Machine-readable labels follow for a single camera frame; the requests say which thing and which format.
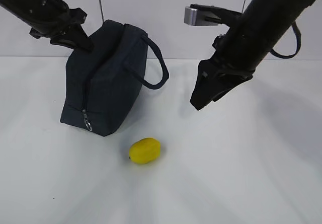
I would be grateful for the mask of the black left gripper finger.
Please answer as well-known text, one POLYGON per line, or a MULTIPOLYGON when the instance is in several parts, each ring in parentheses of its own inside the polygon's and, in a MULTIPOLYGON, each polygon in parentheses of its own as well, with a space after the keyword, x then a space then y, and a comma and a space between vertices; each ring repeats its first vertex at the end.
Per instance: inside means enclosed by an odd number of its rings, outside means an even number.
POLYGON ((64 29, 57 31, 51 37, 50 44, 75 49, 75 43, 72 40, 73 29, 64 29))
POLYGON ((94 48, 93 42, 80 24, 72 24, 68 27, 65 40, 67 46, 71 49, 81 49, 86 52, 91 52, 94 48))

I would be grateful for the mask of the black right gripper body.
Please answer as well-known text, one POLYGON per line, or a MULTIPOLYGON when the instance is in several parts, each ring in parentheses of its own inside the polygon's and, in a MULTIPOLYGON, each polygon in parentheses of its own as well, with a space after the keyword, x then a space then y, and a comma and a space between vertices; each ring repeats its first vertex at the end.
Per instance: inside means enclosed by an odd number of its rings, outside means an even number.
POLYGON ((246 82, 253 78, 257 67, 255 34, 219 35, 212 46, 214 54, 198 65, 198 83, 205 83, 213 77, 229 82, 246 82))

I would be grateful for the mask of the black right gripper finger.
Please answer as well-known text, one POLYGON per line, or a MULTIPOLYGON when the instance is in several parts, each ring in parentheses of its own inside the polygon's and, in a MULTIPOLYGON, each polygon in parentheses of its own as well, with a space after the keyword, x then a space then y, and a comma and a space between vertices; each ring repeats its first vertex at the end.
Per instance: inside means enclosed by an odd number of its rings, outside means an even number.
POLYGON ((251 80, 252 77, 221 77, 217 79, 214 86, 213 102, 220 100, 229 91, 236 88, 237 86, 251 80))
POLYGON ((190 103, 196 110, 199 111, 212 102, 215 83, 221 77, 238 76, 229 74, 227 71, 218 68, 209 60, 200 61, 195 88, 190 99, 190 103))

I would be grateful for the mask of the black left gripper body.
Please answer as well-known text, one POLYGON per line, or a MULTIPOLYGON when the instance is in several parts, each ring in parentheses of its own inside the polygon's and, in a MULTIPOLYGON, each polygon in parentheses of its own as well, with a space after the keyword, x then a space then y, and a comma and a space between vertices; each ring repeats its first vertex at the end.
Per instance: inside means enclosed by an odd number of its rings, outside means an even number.
POLYGON ((29 34, 39 39, 53 37, 57 31, 67 29, 72 24, 85 22, 87 14, 81 8, 71 9, 63 0, 29 0, 29 34))

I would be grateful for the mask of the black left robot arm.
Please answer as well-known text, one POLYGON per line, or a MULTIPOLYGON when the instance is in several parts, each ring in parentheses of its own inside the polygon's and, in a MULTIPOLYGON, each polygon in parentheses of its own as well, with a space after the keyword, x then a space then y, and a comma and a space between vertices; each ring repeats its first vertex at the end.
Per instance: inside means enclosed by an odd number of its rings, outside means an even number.
POLYGON ((63 0, 1 0, 1 7, 28 24, 36 39, 49 38, 53 45, 87 52, 94 47, 82 28, 87 14, 63 0))

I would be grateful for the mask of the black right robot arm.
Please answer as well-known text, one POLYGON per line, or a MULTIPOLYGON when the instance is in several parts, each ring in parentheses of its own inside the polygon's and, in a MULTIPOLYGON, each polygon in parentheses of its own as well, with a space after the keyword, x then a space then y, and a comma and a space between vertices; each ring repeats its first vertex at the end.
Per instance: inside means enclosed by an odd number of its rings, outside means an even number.
POLYGON ((201 110, 251 80, 257 66, 268 53, 274 53, 275 44, 288 28, 293 29, 300 47, 301 33, 295 21, 315 1, 252 0, 243 13, 198 4, 186 7, 187 25, 229 27, 215 38, 213 56, 198 65, 191 104, 201 110))

